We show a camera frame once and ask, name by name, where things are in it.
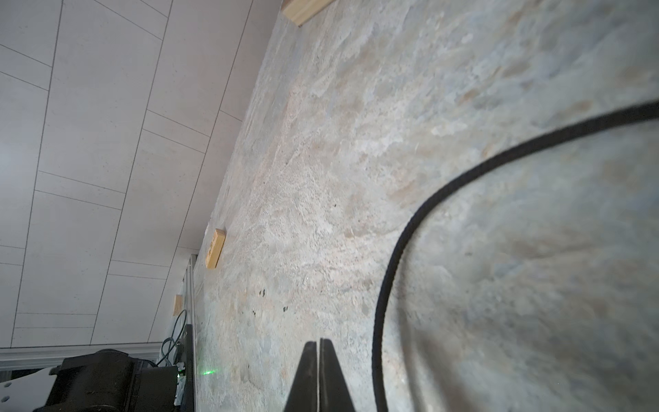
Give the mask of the wooden chess board box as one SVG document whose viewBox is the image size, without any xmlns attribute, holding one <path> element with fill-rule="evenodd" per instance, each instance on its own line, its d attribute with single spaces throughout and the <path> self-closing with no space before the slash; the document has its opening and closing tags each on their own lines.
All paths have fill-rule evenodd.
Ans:
<svg viewBox="0 0 659 412">
<path fill-rule="evenodd" d="M 281 13 L 297 27 L 312 19 L 334 0 L 284 0 Z"/>
</svg>

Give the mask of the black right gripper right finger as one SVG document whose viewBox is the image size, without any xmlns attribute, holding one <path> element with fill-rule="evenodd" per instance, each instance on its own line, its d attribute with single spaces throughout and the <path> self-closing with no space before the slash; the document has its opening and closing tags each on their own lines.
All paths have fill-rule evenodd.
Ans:
<svg viewBox="0 0 659 412">
<path fill-rule="evenodd" d="M 334 345 L 325 338 L 319 349 L 319 411 L 355 412 Z"/>
</svg>

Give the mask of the tan object on rail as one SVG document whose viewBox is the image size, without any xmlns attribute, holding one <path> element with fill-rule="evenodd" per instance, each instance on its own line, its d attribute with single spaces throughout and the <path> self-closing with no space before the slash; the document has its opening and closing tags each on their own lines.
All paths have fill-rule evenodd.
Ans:
<svg viewBox="0 0 659 412">
<path fill-rule="evenodd" d="M 183 295 L 175 295 L 173 304 L 173 317 L 178 317 L 185 309 L 185 300 Z"/>
</svg>

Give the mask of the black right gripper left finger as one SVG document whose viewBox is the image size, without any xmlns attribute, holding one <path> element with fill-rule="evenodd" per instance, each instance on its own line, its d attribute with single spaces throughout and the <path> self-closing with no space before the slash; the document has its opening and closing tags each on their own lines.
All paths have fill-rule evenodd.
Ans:
<svg viewBox="0 0 659 412">
<path fill-rule="evenodd" d="M 316 412 L 317 343 L 307 342 L 302 350 L 284 412 Z"/>
</svg>

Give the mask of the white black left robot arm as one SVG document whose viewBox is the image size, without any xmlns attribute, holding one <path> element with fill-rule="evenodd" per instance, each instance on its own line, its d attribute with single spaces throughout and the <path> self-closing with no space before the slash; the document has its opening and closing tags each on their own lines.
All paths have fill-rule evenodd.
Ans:
<svg viewBox="0 0 659 412">
<path fill-rule="evenodd" d="M 194 338 L 178 341 L 170 366 L 118 350 L 63 360 L 1 384 L 3 411 L 192 411 Z"/>
</svg>

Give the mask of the wooden domino block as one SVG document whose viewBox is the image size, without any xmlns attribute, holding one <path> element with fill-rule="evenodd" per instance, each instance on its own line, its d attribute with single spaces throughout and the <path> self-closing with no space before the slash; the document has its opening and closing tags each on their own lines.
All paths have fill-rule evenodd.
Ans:
<svg viewBox="0 0 659 412">
<path fill-rule="evenodd" d="M 217 267 L 221 252 L 226 240 L 227 233 L 223 229 L 218 229 L 214 231 L 213 238 L 209 245 L 209 250 L 205 259 L 205 266 L 209 270 L 213 270 Z"/>
</svg>

